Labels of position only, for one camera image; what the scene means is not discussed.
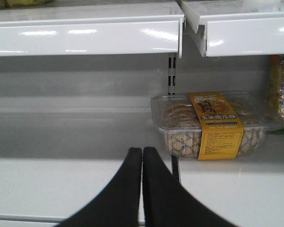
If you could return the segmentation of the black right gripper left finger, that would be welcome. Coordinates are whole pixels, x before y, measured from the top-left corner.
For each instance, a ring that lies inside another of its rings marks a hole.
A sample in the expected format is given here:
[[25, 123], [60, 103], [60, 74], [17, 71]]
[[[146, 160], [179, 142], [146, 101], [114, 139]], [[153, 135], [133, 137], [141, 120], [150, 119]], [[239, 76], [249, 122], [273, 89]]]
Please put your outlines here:
[[142, 149], [129, 148], [110, 182], [58, 227], [137, 227], [141, 194]]

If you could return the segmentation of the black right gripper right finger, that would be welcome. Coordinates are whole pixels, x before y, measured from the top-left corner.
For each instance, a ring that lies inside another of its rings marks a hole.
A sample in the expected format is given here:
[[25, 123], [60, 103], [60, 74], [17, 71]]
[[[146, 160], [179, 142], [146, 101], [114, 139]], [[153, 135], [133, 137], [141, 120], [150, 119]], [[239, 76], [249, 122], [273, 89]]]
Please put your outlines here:
[[232, 227], [192, 196], [168, 170], [154, 147], [143, 149], [142, 194], [148, 227]]

